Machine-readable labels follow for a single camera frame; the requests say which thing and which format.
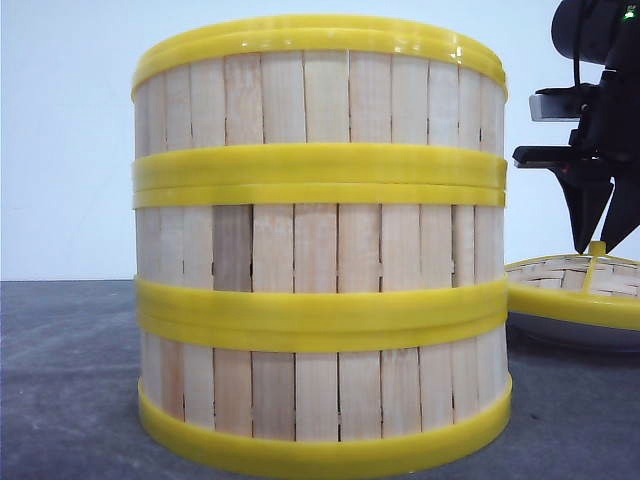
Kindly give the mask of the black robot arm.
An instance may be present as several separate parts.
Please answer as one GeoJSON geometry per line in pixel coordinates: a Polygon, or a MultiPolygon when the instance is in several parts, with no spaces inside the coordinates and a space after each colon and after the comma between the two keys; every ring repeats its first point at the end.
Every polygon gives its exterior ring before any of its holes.
{"type": "Polygon", "coordinates": [[[554,173],[567,203],[574,248],[596,230],[611,251],[639,225],[639,4],[563,1],[551,26],[556,50],[578,68],[603,66],[598,83],[576,79],[530,98],[535,121],[575,120],[565,146],[519,146],[519,168],[554,173]]]}

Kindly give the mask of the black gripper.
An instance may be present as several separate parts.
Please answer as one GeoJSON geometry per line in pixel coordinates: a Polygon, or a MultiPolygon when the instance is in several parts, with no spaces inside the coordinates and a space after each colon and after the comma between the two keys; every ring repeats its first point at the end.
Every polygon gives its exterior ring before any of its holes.
{"type": "Polygon", "coordinates": [[[639,226],[639,70],[606,69],[566,146],[520,146],[519,168],[560,170],[574,248],[583,253],[613,191],[600,240],[613,250],[639,226]]]}

